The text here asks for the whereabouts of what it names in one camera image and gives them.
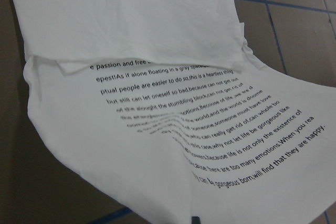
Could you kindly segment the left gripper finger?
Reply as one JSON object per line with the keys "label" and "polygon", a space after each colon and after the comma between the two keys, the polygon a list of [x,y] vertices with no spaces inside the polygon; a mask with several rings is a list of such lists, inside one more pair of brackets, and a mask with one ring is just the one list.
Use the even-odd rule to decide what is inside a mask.
{"label": "left gripper finger", "polygon": [[192,224],[201,224],[201,220],[198,216],[192,216]]}

